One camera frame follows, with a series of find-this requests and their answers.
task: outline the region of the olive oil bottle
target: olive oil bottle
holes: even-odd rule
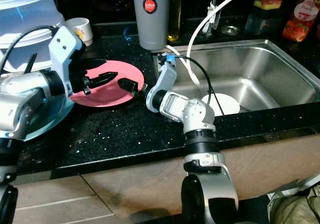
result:
[[[170,0],[168,40],[175,42],[180,37],[181,0]]]

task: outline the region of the red logo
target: red logo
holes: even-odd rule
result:
[[[149,14],[154,13],[157,10],[156,0],[144,0],[143,1],[143,8]]]

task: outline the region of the pink plate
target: pink plate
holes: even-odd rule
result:
[[[80,91],[74,93],[70,99],[79,105],[87,107],[111,107],[125,103],[133,98],[131,93],[119,87],[119,79],[128,78],[137,82],[139,91],[141,91],[145,81],[144,75],[138,68],[118,60],[108,60],[99,67],[89,69],[86,76],[92,79],[106,72],[118,72],[118,75],[109,83],[91,89],[90,95],[85,95],[83,91]]]

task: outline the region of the white cable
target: white cable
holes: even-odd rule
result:
[[[170,51],[172,51],[174,54],[181,56],[181,54],[173,46],[165,45],[165,47],[168,48]],[[199,86],[200,85],[199,79],[197,78],[196,74],[192,71],[190,64],[188,66],[186,61],[183,58],[180,58],[180,61],[182,62],[184,67],[187,69],[188,74],[189,74],[191,80],[193,81],[193,83],[196,86]]]
[[[229,2],[231,2],[232,0],[225,0],[224,2],[222,2],[220,5],[218,5],[213,12],[211,12],[209,15],[206,16],[205,19],[203,19],[203,21],[197,26],[197,28],[195,29],[189,44],[188,44],[188,48],[186,50],[186,56],[189,58],[190,57],[190,53],[191,53],[191,47],[194,44],[194,41],[198,35],[198,33],[201,31],[202,27],[210,20],[210,18],[216,14],[218,11],[220,11],[225,5],[227,5]],[[187,65],[187,69],[189,70],[191,68],[190,66],[190,60],[186,60],[186,65]]]

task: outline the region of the stainless steel sink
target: stainless steel sink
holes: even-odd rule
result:
[[[186,54],[187,46],[176,49]],[[153,62],[158,70],[158,53]],[[258,111],[320,101],[320,80],[269,40],[245,40],[195,45],[191,57],[207,71],[216,93],[227,94],[240,104],[241,112]],[[203,73],[191,67],[200,80],[196,87],[180,60],[173,91],[190,98],[208,93]]]

